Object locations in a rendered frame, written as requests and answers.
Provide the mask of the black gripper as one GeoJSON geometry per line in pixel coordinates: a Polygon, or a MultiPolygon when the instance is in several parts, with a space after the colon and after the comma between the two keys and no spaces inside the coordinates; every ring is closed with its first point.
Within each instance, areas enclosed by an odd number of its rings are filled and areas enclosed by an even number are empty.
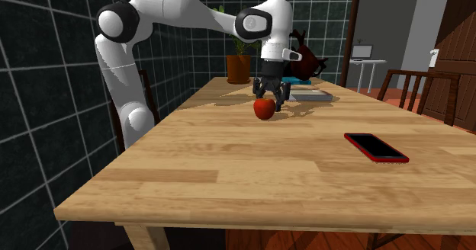
{"type": "MultiPolygon", "coordinates": [[[[271,61],[264,59],[262,61],[260,77],[253,79],[252,93],[257,99],[263,98],[267,91],[272,90],[272,79],[282,80],[283,72],[285,69],[285,62],[283,61],[271,61]]],[[[291,83],[281,82],[280,85],[273,91],[276,99],[275,111],[279,112],[281,106],[290,97],[291,83]]]]}

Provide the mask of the brown wooden door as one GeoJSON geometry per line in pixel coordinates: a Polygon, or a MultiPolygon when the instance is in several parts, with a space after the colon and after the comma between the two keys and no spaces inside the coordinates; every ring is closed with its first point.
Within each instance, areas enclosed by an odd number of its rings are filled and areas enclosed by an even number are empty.
{"type": "Polygon", "coordinates": [[[429,71],[461,76],[454,125],[476,132],[476,0],[447,0],[436,49],[429,71]]]}

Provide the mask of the green plant in brown pot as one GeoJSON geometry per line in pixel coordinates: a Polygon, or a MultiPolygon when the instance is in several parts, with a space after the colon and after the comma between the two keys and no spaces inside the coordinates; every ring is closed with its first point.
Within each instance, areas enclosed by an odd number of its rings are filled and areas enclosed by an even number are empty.
{"type": "Polygon", "coordinates": [[[230,84],[241,85],[250,82],[250,66],[251,56],[247,53],[248,49],[260,51],[261,41],[257,40],[253,43],[244,43],[239,38],[233,36],[235,49],[234,54],[227,54],[227,82],[230,84]]]}

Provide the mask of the light wooden table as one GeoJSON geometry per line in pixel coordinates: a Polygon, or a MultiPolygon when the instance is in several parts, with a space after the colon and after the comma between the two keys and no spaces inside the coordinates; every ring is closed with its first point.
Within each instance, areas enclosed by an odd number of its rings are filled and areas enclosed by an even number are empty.
{"type": "Polygon", "coordinates": [[[475,135],[313,85],[332,101],[260,120],[250,85],[212,79],[56,218],[122,225],[136,250],[166,250],[166,227],[476,235],[475,135]],[[371,133],[409,162],[373,162],[345,133],[371,133]]]}

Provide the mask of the teal book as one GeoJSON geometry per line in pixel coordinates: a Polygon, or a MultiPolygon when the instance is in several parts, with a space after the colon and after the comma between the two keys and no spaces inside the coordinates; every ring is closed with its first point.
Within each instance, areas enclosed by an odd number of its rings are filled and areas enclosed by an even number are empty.
{"type": "Polygon", "coordinates": [[[285,84],[285,83],[289,83],[291,85],[310,85],[311,84],[311,80],[308,79],[308,80],[300,80],[296,77],[283,77],[281,79],[281,83],[282,84],[285,84]]]}

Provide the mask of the red apple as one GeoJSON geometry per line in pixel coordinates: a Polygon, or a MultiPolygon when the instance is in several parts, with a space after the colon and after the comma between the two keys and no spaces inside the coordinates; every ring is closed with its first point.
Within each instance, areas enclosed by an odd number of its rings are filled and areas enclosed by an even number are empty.
{"type": "Polygon", "coordinates": [[[258,98],[254,101],[253,109],[260,120],[268,120],[275,113],[275,101],[269,98],[258,98]]]}

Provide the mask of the white side table with laptop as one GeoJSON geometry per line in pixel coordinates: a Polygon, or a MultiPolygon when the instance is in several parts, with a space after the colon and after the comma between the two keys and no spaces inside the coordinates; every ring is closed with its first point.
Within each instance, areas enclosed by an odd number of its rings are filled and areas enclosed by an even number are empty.
{"type": "Polygon", "coordinates": [[[376,65],[377,64],[384,64],[387,62],[387,60],[384,59],[373,59],[372,54],[373,54],[373,45],[372,44],[364,44],[363,39],[357,39],[357,44],[354,44],[352,46],[351,50],[351,58],[350,58],[350,63],[351,64],[356,64],[360,65],[361,69],[359,72],[359,82],[357,86],[357,92],[359,93],[362,88],[362,80],[363,80],[363,72],[365,70],[366,65],[371,65],[371,75],[368,83],[368,90],[367,92],[371,92],[374,76],[375,76],[375,70],[376,70],[376,65]]]}

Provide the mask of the grey book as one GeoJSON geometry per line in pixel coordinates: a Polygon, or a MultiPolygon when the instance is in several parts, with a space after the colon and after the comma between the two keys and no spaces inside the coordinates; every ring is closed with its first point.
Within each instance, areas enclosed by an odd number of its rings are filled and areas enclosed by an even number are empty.
{"type": "Polygon", "coordinates": [[[319,89],[291,89],[289,101],[331,101],[333,96],[319,89]]]}

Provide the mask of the dark red teapot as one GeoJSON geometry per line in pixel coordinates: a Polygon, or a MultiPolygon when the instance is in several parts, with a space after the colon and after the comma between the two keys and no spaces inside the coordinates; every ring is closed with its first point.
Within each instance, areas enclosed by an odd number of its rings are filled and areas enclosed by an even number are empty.
{"type": "Polygon", "coordinates": [[[302,55],[301,61],[291,61],[285,65],[284,77],[295,77],[302,81],[307,81],[311,77],[317,77],[326,68],[326,61],[328,58],[318,59],[314,53],[304,44],[304,38],[306,31],[301,34],[296,30],[290,33],[290,37],[296,37],[299,43],[299,48],[296,50],[294,47],[291,49],[302,55]]]}

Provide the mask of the red smartphone with black screen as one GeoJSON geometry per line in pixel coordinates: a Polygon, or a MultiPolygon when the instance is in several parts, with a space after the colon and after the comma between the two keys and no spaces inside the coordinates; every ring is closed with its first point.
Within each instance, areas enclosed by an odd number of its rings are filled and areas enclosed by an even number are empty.
{"type": "Polygon", "coordinates": [[[365,156],[376,163],[409,162],[409,158],[371,133],[345,133],[344,137],[365,156]]]}

